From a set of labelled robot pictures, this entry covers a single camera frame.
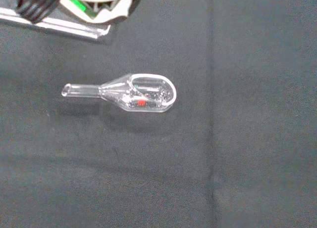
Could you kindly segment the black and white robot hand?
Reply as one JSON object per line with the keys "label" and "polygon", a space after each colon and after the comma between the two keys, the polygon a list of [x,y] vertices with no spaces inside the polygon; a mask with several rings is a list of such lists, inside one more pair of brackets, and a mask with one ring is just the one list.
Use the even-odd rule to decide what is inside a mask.
{"label": "black and white robot hand", "polygon": [[79,21],[93,24],[113,24],[126,20],[141,0],[17,0],[15,11],[22,18],[37,24],[55,9]]}

